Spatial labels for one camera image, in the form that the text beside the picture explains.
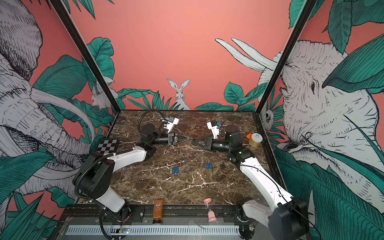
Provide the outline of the black padlock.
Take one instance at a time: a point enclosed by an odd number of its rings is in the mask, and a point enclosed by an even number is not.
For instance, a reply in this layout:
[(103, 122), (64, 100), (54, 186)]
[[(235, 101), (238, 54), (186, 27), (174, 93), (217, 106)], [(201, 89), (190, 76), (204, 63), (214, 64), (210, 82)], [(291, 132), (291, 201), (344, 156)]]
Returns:
[(219, 167), (220, 167), (221, 169), (225, 169), (225, 168), (226, 168), (226, 165), (224, 164), (224, 162), (220, 162)]

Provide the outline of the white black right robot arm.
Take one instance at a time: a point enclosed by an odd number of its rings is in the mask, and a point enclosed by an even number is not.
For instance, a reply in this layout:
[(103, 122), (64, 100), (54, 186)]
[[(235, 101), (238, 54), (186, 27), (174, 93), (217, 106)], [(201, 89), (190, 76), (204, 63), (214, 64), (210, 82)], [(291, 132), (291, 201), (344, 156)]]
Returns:
[(243, 144), (236, 126), (225, 129), (225, 139), (215, 137), (194, 139), (194, 146), (206, 151), (225, 153), (227, 158), (245, 174), (267, 201), (261, 205), (255, 200), (241, 204), (242, 216), (266, 226), (275, 240), (296, 240), (310, 231), (307, 203), (284, 190), (262, 167), (253, 152)]

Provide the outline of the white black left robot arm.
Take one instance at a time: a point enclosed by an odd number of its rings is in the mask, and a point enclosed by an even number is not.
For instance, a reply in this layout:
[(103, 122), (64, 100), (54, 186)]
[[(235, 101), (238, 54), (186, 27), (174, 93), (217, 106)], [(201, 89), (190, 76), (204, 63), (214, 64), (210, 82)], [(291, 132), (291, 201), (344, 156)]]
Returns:
[(90, 154), (73, 179), (75, 195), (95, 202), (116, 218), (128, 218), (132, 212), (130, 204), (110, 186), (113, 173), (150, 159), (157, 151), (156, 145), (176, 146), (190, 139), (180, 133), (161, 133), (152, 124), (140, 129), (140, 137), (140, 142), (128, 150)]

